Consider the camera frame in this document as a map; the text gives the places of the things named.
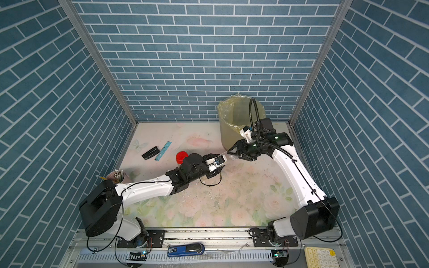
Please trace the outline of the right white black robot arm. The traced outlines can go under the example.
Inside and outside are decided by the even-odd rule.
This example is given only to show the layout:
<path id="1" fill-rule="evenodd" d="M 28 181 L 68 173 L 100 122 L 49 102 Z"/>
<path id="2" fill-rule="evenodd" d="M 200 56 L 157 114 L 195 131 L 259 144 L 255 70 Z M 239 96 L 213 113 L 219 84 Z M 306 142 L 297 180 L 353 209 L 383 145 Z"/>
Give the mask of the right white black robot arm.
<path id="1" fill-rule="evenodd" d="M 337 199 L 328 197 L 316 184 L 287 133 L 278 133 L 271 119 L 264 118 L 252 127 L 242 128 L 240 135 L 242 139 L 228 153 L 247 161 L 256 161 L 262 154 L 270 156 L 281 168 L 297 200 L 293 214 L 269 222 L 267 231 L 272 243 L 282 243 L 289 236 L 301 240 L 317 237 L 337 225 Z"/>

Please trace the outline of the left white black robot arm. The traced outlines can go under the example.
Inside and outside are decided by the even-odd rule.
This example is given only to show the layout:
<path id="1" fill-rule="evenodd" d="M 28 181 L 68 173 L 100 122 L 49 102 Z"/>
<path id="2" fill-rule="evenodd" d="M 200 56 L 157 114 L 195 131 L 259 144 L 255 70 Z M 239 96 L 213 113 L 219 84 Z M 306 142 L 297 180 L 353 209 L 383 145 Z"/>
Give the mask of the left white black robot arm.
<path id="1" fill-rule="evenodd" d="M 149 233 L 142 220 L 127 220 L 125 208 L 156 197 L 180 193 L 191 182 L 203 176 L 213 178 L 221 173 L 227 157 L 221 154 L 190 154 L 182 165 L 154 179 L 137 183 L 102 181 L 79 205 L 87 237 L 110 233 L 127 242 L 128 248 L 148 246 Z"/>

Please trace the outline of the red lidded rice jar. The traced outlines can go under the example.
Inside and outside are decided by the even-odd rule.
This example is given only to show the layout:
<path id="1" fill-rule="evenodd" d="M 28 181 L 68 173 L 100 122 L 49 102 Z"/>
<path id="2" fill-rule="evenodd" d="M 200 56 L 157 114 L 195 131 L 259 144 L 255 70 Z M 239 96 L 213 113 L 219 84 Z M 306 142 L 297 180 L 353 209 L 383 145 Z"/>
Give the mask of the red lidded rice jar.
<path id="1" fill-rule="evenodd" d="M 176 154 L 176 162 L 178 165 L 182 165 L 184 162 L 184 159 L 187 158 L 189 155 L 187 152 L 185 151 L 180 151 L 179 153 Z"/>

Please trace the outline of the teal ruler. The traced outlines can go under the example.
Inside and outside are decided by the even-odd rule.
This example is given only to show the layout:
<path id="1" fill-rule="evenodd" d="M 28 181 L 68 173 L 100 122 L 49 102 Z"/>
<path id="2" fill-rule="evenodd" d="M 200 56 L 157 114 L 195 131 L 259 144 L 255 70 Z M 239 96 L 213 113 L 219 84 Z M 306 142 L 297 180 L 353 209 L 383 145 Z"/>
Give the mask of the teal ruler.
<path id="1" fill-rule="evenodd" d="M 160 161 L 163 155 L 166 153 L 167 149 L 172 143 L 170 141 L 167 141 L 166 144 L 163 146 L 163 148 L 160 150 L 160 152 L 155 157 L 156 161 Z"/>

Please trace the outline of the beige bin with yellow bag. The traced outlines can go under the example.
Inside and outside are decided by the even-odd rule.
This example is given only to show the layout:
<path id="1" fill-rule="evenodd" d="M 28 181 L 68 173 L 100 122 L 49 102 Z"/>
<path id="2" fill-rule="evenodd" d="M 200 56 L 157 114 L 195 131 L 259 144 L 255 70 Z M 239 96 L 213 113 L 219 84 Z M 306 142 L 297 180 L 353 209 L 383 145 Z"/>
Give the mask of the beige bin with yellow bag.
<path id="1" fill-rule="evenodd" d="M 217 106 L 220 120 L 222 146 L 228 150 L 236 141 L 241 140 L 240 130 L 250 126 L 249 103 L 250 97 L 233 95 L 221 100 Z"/>

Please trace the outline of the black stapler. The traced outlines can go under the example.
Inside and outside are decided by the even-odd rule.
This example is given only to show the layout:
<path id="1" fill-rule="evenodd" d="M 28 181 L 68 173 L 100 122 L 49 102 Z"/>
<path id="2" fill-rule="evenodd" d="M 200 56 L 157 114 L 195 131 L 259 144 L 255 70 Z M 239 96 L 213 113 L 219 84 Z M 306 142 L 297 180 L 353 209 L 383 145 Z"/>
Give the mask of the black stapler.
<path id="1" fill-rule="evenodd" d="M 158 149 L 158 147 L 154 146 L 153 148 L 151 148 L 150 150 L 142 154 L 142 157 L 144 160 L 148 160 L 152 157 L 156 157 L 159 153 L 160 153 L 160 150 Z"/>

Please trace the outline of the pink pen holder cup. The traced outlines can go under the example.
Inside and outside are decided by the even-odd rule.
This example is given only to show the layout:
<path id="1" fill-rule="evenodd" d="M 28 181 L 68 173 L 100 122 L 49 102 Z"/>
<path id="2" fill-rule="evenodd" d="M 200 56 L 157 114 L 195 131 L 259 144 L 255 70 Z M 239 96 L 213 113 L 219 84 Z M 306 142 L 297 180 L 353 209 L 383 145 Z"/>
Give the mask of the pink pen holder cup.
<path id="1" fill-rule="evenodd" d="M 103 180 L 111 180 L 116 184 L 131 182 L 131 179 L 128 176 L 128 174 L 125 173 L 123 170 L 118 170 L 118 169 L 115 169 L 114 171 L 110 172 L 106 176 L 96 175 L 96 177 Z"/>

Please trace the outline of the blue black handheld device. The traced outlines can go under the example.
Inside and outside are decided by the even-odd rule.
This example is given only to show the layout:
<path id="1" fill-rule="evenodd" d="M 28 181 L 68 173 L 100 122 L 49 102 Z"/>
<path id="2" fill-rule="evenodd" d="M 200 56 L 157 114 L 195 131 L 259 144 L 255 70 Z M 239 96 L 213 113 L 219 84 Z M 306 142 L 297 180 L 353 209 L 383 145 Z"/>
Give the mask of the blue black handheld device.
<path id="1" fill-rule="evenodd" d="M 205 246 L 202 243 L 192 243 L 188 245 L 169 246 L 167 256 L 169 258 L 198 256 L 205 251 Z"/>

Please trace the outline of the yellow egg tray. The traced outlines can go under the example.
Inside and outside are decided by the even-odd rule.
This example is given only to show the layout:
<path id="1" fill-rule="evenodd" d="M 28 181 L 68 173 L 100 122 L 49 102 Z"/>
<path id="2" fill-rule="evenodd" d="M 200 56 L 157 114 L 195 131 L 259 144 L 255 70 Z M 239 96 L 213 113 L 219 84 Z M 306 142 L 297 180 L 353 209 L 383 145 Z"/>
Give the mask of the yellow egg tray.
<path id="1" fill-rule="evenodd" d="M 305 247 L 305 258 L 308 268 L 340 268 L 333 249 L 322 247 Z"/>

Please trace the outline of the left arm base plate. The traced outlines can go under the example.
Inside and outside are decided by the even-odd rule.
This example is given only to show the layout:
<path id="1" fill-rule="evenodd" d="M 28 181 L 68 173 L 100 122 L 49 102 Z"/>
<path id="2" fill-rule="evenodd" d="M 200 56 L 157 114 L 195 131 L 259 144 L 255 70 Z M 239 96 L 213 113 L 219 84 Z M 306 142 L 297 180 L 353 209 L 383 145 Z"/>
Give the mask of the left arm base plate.
<path id="1" fill-rule="evenodd" d="M 161 248 L 164 242 L 165 230 L 147 230 L 144 234 L 139 234 L 131 241 L 120 238 L 116 246 L 120 249 L 137 249 L 137 248 Z"/>

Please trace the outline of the aluminium mounting rail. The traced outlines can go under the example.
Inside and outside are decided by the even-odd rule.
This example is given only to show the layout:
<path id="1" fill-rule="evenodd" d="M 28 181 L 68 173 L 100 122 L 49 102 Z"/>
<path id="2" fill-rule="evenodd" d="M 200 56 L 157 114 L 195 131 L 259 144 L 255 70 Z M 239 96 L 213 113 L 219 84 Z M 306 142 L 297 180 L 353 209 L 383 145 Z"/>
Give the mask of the aluminium mounting rail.
<path id="1" fill-rule="evenodd" d="M 222 227 L 222 228 L 203 228 L 203 227 L 186 227 L 186 228 L 148 228 L 147 230 L 165 230 L 164 242 L 161 248 L 166 249 L 173 245 L 185 245 L 190 243 L 202 243 L 207 249 L 255 249 L 252 238 L 248 230 L 250 227 Z M 333 241 L 340 237 L 340 229 L 335 227 L 333 230 L 321 233 L 308 239 L 299 239 L 297 247 L 287 247 L 286 249 L 298 248 L 300 243 L 315 242 L 322 243 L 323 240 Z"/>

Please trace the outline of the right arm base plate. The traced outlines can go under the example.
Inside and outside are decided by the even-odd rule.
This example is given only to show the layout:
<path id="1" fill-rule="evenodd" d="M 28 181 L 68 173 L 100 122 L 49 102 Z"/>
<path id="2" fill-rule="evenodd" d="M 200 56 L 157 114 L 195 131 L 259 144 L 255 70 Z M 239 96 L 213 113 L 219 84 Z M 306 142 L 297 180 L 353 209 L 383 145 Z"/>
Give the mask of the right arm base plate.
<path id="1" fill-rule="evenodd" d="M 250 237 L 252 238 L 254 247 L 297 247 L 297 237 L 284 236 L 279 237 L 275 234 L 272 227 L 252 227 L 248 230 Z"/>

